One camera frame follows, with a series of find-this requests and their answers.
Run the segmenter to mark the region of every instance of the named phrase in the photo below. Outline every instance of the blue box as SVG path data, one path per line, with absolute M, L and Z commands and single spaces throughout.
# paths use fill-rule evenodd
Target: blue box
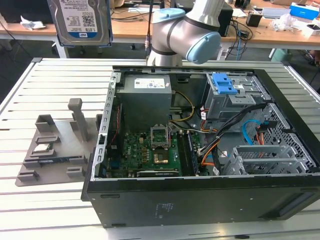
M 319 7 L 315 6 L 308 6 L 293 2 L 291 3 L 290 9 L 290 15 L 299 18 L 313 20 L 319 15 Z

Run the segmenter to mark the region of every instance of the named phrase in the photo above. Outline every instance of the white box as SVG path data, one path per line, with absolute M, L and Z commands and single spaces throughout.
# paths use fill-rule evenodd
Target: white box
M 302 29 L 302 34 L 306 37 L 320 36 L 320 27 L 316 24 L 308 24 Z

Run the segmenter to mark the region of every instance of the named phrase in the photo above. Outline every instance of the yellow wire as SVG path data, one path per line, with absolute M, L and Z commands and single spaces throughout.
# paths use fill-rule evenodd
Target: yellow wire
M 194 105 L 192 104 L 192 102 L 190 101 L 190 99 L 186 96 L 186 95 L 184 95 L 182 92 L 180 92 L 180 91 L 175 91 L 176 93 L 179 93 L 179 94 L 181 94 L 182 96 L 184 96 L 185 97 L 185 99 L 190 103 L 190 105 L 191 105 L 191 107 L 192 107 L 192 112 L 191 112 L 191 114 L 189 115 L 189 116 L 187 116 L 187 117 L 185 117 L 185 118 L 182 118 L 182 119 L 177 119 L 177 120 L 169 120 L 169 122 L 183 122 L 183 121 L 187 121 L 187 120 L 189 120 L 190 118 L 192 118 L 192 116 L 194 115 L 194 113 L 195 113 L 195 107 L 194 107 Z

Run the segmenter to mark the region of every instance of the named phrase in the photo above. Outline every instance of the label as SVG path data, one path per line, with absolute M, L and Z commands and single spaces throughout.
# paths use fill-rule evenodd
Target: label
M 163 219 L 174 209 L 174 203 L 158 203 L 155 206 L 155 219 Z
M 227 151 L 222 151 L 220 157 L 221 158 L 227 158 L 228 157 L 228 152 Z
M 165 89 L 163 78 L 137 78 L 134 80 L 135 89 Z
M 213 167 L 213 175 L 215 175 L 215 176 L 219 176 L 220 175 L 219 170 L 215 166 Z
M 235 89 L 245 89 L 242 85 L 233 85 Z
M 206 120 L 207 119 L 207 115 L 205 112 L 201 112 L 201 119 L 202 120 Z
M 39 160 L 38 163 L 40 164 L 48 164 L 48 163 L 53 163 L 54 161 L 53 160 Z
M 93 38 L 97 35 L 94 9 L 88 0 L 60 0 L 61 11 L 68 33 L 75 38 Z

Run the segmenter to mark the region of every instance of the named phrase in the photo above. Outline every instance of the slotted aluminum surface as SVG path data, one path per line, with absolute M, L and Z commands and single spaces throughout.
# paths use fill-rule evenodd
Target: slotted aluminum surface
M 216 240 L 240 234 L 260 240 L 318 239 L 320 201 L 286 221 L 237 223 L 235 219 L 235 223 L 224 224 L 105 230 L 91 204 L 80 200 L 82 182 L 15 186 L 39 114 L 51 114 L 55 120 L 71 119 L 67 105 L 73 97 L 82 98 L 85 117 L 95 117 L 104 108 L 112 65 L 144 63 L 143 60 L 44 58 L 30 64 L 0 105 L 0 239 Z M 297 79 L 293 77 L 295 73 L 280 63 L 214 61 L 205 66 L 265 69 L 320 137 L 317 100 L 297 76 Z

